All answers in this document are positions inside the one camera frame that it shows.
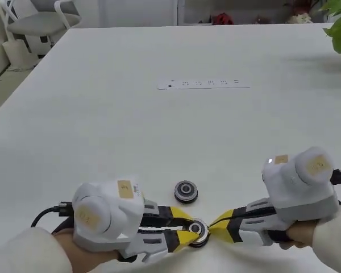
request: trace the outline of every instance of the white sleeve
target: white sleeve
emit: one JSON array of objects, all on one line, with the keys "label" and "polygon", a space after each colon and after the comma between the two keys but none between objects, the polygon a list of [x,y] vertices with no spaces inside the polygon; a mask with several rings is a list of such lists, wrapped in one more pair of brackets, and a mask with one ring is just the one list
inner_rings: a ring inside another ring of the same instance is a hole
[{"label": "white sleeve", "polygon": [[313,235],[313,251],[325,265],[341,273],[341,206],[331,221],[320,221]]},{"label": "white sleeve", "polygon": [[0,247],[0,273],[72,273],[72,267],[56,239],[32,227]]}]

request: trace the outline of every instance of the power strip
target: power strip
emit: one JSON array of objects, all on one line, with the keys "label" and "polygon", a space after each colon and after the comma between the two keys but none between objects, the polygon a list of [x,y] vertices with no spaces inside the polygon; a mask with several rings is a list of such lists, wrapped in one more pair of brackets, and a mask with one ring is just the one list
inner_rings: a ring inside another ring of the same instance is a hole
[{"label": "power strip", "polygon": [[239,80],[168,80],[158,84],[159,90],[168,89],[213,89],[213,88],[249,88]]}]

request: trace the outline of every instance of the hand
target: hand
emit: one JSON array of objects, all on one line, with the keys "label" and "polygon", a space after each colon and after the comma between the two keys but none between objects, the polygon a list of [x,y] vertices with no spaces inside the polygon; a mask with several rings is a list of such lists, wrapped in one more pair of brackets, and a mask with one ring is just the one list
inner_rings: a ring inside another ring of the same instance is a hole
[{"label": "hand", "polygon": [[296,246],[302,249],[306,246],[312,246],[313,233],[317,225],[317,221],[305,221],[294,223],[287,231],[287,235],[293,240],[291,243],[281,243],[280,247],[284,250]]},{"label": "hand", "polygon": [[63,229],[53,235],[66,252],[73,273],[87,273],[99,264],[118,258],[116,251],[91,253],[73,242],[73,229]]}]

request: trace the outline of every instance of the metal bearing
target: metal bearing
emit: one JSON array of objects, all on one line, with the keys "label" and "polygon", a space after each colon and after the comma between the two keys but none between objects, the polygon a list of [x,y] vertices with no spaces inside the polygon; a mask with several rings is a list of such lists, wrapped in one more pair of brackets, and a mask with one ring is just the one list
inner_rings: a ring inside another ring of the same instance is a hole
[{"label": "metal bearing", "polygon": [[178,182],[174,188],[175,198],[184,204],[190,204],[195,202],[198,197],[198,190],[194,183],[191,181],[181,181]]},{"label": "metal bearing", "polygon": [[209,227],[201,219],[194,218],[193,221],[194,222],[189,226],[188,231],[198,233],[199,237],[189,246],[193,248],[200,248],[202,246],[205,246],[209,241]]}]

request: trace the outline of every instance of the floor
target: floor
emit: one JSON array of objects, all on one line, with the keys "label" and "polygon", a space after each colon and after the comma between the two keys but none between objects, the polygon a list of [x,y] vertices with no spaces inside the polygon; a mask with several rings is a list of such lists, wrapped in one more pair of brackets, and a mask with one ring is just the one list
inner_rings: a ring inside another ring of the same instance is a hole
[{"label": "floor", "polygon": [[6,71],[0,77],[0,107],[30,74],[30,71],[13,72]]}]

